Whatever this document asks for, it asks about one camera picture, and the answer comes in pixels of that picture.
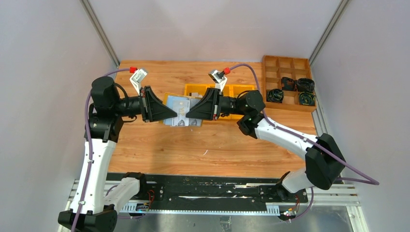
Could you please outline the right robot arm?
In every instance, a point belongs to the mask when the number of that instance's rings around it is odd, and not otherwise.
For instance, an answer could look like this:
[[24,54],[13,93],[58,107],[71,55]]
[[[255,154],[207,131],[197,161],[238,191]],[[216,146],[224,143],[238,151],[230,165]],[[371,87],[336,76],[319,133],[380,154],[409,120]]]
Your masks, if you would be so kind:
[[266,116],[264,108],[263,97],[257,90],[246,90],[234,98],[223,96],[220,89],[208,88],[186,116],[216,120],[221,115],[241,115],[237,124],[244,135],[274,143],[305,161],[304,168],[286,172],[280,178],[275,184],[278,192],[296,193],[310,187],[328,190],[345,167],[334,138],[326,133],[316,136],[285,127]]

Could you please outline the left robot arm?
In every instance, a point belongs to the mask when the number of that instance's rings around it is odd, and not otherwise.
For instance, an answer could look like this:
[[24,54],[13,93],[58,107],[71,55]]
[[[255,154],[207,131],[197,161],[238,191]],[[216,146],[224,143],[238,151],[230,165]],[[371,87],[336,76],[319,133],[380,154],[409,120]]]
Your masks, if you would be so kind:
[[92,82],[85,106],[85,154],[78,187],[70,208],[58,216],[58,223],[72,232],[111,232],[120,210],[131,198],[153,198],[143,173],[126,173],[116,187],[106,191],[109,163],[124,117],[141,116],[145,122],[157,122],[177,114],[149,86],[135,97],[121,98],[124,92],[109,76]]

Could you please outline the white VIP credit card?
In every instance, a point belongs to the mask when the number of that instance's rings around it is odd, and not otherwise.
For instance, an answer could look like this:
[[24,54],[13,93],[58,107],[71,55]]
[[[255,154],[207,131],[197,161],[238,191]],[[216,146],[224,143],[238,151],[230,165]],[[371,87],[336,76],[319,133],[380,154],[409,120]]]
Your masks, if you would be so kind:
[[190,100],[183,97],[171,97],[166,105],[177,113],[177,116],[166,120],[166,125],[172,127],[187,127],[190,124],[186,113],[190,110]]

